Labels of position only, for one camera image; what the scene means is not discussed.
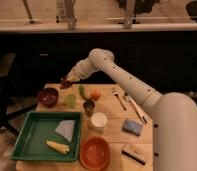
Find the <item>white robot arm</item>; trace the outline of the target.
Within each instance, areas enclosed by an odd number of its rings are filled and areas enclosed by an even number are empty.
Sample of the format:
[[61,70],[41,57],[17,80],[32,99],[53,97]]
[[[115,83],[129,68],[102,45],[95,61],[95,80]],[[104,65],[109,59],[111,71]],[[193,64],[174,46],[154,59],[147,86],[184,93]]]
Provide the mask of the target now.
[[109,50],[95,48],[70,70],[78,82],[102,71],[153,120],[154,171],[197,171],[197,104],[177,92],[162,94],[114,63]]

